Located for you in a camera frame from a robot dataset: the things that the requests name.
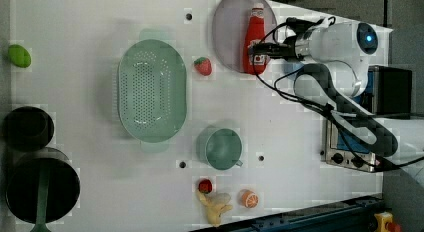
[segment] ketchup bottle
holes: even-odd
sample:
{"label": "ketchup bottle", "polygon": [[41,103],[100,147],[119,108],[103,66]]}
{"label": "ketchup bottle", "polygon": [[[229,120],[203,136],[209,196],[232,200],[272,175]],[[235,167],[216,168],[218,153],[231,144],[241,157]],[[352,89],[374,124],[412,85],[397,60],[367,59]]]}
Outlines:
{"label": "ketchup bottle", "polygon": [[250,15],[249,27],[247,28],[246,38],[243,46],[243,69],[245,73],[249,74],[262,74],[266,68],[266,56],[256,55],[253,59],[255,63],[255,69],[252,65],[252,56],[249,55],[249,47],[259,43],[262,38],[265,37],[264,29],[264,5],[262,3],[256,3],[253,6],[252,13]]}

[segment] strawberry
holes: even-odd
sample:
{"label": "strawberry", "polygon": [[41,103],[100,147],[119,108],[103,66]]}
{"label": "strawberry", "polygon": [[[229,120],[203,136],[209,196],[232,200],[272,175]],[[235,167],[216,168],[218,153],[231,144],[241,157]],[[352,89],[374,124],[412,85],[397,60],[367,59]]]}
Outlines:
{"label": "strawberry", "polygon": [[211,61],[205,57],[200,57],[194,61],[194,68],[204,76],[208,76],[212,73]]}
{"label": "strawberry", "polygon": [[209,194],[210,192],[212,192],[212,182],[208,179],[200,181],[199,191],[203,194]]}

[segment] white table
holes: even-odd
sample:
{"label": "white table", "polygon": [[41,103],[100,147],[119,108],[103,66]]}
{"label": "white table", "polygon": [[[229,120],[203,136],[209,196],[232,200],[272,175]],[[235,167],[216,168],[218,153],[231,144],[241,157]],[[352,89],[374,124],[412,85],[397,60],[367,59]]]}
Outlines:
{"label": "white table", "polygon": [[[53,116],[51,146],[71,158],[81,179],[78,205],[49,224],[53,231],[175,232],[209,227],[194,194],[194,184],[202,177],[211,178],[218,192],[232,196],[234,209],[223,215],[223,223],[381,193],[381,174],[320,161],[320,116],[218,62],[210,26],[219,1],[11,0],[11,41],[30,49],[33,58],[28,69],[12,68],[13,103],[38,105]],[[285,16],[323,15],[270,3],[279,23]],[[185,21],[187,11],[193,13],[190,23]],[[187,120],[175,137],[155,148],[133,139],[116,111],[119,60],[146,28],[162,28],[172,36],[188,75]],[[373,62],[385,65],[388,30],[377,32],[382,46]],[[213,62],[209,78],[192,67],[200,56]],[[281,62],[273,62],[265,78],[282,73]],[[194,141],[210,124],[239,132],[243,167],[220,172],[198,161]],[[157,149],[162,152],[151,152]],[[265,157],[263,162],[259,155]],[[179,168],[180,161],[188,167]],[[238,204],[242,189],[258,193],[256,208]],[[16,231],[31,228],[16,221]]]}

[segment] black pot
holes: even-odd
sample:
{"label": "black pot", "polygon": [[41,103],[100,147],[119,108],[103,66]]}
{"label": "black pot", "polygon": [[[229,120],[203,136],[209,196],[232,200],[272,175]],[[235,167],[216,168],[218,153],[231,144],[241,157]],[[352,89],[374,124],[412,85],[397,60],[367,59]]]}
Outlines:
{"label": "black pot", "polygon": [[3,134],[11,148],[24,152],[37,151],[53,138],[54,124],[44,110],[21,107],[6,116]]}
{"label": "black pot", "polygon": [[35,224],[40,167],[44,163],[50,171],[46,223],[68,214],[80,194],[80,180],[68,161],[65,154],[52,148],[27,153],[19,159],[6,189],[10,211],[19,219]]}

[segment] green colander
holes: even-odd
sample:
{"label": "green colander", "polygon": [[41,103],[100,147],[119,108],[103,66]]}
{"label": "green colander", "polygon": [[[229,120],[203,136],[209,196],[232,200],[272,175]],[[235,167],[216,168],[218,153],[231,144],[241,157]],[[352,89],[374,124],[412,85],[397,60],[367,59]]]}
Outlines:
{"label": "green colander", "polygon": [[118,72],[119,117],[133,137],[168,140],[186,114],[186,68],[178,52],[160,40],[143,40],[122,57]]}

